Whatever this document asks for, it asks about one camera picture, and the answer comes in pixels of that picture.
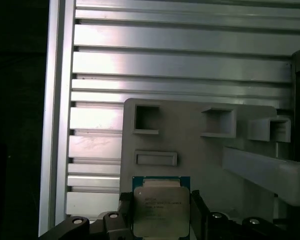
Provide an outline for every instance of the aluminum profile panel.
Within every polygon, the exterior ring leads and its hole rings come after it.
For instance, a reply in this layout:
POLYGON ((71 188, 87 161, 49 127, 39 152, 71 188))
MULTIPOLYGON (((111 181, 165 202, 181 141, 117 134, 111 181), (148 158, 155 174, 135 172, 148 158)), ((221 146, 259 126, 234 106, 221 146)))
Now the aluminum profile panel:
POLYGON ((100 213, 117 209, 118 203, 118 193, 68 192, 66 214, 96 217, 100 213))
POLYGON ((69 138, 70 158, 120 159, 121 136, 72 135, 69 138))
POLYGON ((76 46, 216 52, 290 57, 300 49, 289 34, 144 26, 75 25, 76 46))
POLYGON ((290 83, 288 60, 214 55, 74 52, 73 73, 290 83))
POLYGON ((117 208, 129 98, 291 109, 300 1, 240 4, 76 1, 67 214, 117 208))

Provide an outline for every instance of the metal bolt head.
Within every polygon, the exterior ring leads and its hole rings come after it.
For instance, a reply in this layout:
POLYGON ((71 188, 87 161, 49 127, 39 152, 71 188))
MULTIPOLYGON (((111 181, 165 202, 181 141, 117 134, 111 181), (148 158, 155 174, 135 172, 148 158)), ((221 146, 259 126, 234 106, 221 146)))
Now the metal bolt head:
POLYGON ((215 218, 215 219, 220 219, 222 218, 222 215, 220 213, 213 213, 212 216, 215 218))
POLYGON ((118 214, 113 213, 113 214, 110 214, 109 217, 112 219, 115 219, 116 217, 118 217, 118 214))
POLYGON ((73 223, 74 224, 80 224, 80 223, 82 223, 83 221, 81 220, 81 219, 75 219, 74 221, 73 221, 73 223))
POLYGON ((257 219, 250 219, 249 221, 251 224, 260 224, 260 222, 257 219))

